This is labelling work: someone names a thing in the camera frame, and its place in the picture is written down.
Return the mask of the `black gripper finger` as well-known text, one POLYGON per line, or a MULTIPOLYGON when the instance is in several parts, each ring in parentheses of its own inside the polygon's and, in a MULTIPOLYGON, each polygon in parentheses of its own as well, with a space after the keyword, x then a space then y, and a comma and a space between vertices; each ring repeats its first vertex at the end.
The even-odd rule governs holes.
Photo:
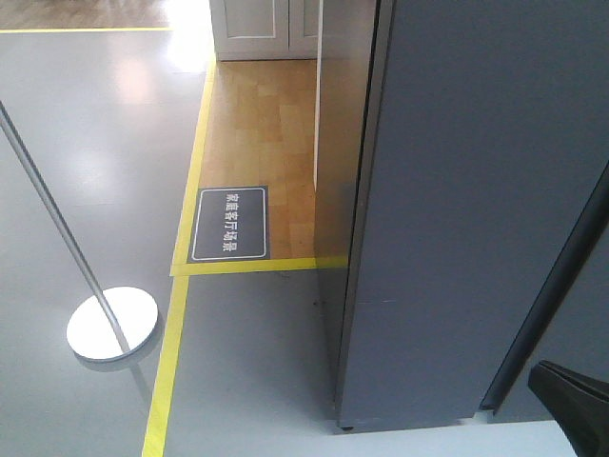
POLYGON ((529 372, 528 387, 578 456, 608 455, 608 384, 549 361, 529 372))

